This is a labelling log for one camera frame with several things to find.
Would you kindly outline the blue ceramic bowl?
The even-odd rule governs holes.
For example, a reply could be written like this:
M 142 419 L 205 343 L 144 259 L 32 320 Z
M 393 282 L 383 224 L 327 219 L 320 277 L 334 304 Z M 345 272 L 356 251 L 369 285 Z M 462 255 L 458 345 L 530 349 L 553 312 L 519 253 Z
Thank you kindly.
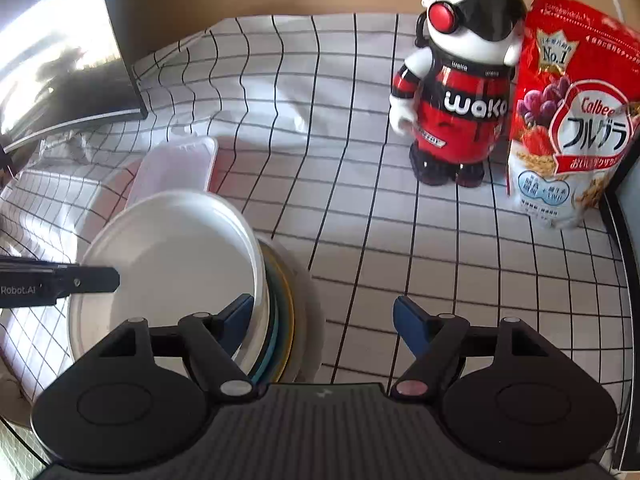
M 270 266 L 266 266 L 266 278 L 269 292 L 269 323 L 267 337 L 262 345 L 262 350 L 260 350 L 258 360 L 250 370 L 250 374 L 248 374 L 250 381 L 254 385 L 259 385 L 265 381 L 273 355 L 278 348 L 280 325 L 283 318 L 278 279 Z

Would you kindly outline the white plastic bowl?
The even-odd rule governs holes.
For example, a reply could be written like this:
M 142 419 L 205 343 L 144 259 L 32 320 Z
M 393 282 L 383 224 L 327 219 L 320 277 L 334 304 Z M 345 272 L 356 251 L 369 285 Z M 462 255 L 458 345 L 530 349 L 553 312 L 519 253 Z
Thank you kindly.
M 198 312 L 216 314 L 242 294 L 254 299 L 235 363 L 249 373 L 267 339 L 269 301 L 258 241 L 242 214 L 222 197 L 178 190 L 120 212 L 91 243 L 82 262 L 110 266 L 120 277 L 110 294 L 75 295 L 68 333 L 80 358 L 121 322 L 153 327 Z

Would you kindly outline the red rectangular plastic container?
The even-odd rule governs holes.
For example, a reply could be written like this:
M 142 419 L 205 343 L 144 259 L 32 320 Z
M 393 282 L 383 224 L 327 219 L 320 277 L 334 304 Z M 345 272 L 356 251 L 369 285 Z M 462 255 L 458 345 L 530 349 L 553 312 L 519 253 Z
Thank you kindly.
M 206 192 L 217 153 L 218 142 L 209 136 L 185 136 L 158 144 L 142 158 L 126 208 L 167 191 Z

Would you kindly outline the black monitor screen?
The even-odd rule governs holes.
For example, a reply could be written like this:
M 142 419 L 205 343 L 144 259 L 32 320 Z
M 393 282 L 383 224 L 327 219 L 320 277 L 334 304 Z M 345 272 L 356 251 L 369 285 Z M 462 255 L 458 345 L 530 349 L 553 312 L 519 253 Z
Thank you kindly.
M 105 0 L 1 0 L 1 145 L 145 117 Z

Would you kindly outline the white microwave oven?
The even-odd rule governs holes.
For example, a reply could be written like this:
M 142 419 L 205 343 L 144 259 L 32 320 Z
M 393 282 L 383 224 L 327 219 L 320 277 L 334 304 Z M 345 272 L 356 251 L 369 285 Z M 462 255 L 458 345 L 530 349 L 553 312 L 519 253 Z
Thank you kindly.
M 624 388 L 623 417 L 617 430 L 613 466 L 639 471 L 639 142 L 614 172 L 599 203 L 613 247 L 620 253 L 616 272 L 623 291 Z

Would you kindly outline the red panda robot figurine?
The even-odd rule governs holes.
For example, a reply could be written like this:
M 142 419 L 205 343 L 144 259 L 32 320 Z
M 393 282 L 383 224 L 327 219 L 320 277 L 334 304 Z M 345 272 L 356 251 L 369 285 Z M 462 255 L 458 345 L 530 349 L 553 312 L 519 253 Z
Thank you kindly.
M 423 0 L 416 52 L 394 76 L 392 129 L 413 142 L 416 180 L 476 188 L 506 125 L 520 59 L 523 0 Z

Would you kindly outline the red granola cereal bag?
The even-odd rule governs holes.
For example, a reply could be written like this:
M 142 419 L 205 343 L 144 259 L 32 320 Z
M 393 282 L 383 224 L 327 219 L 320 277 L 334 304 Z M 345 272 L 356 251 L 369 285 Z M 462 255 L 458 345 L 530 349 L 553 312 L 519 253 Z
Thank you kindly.
M 576 0 L 526 15 L 510 130 L 508 193 L 550 228 L 593 207 L 639 128 L 639 34 Z

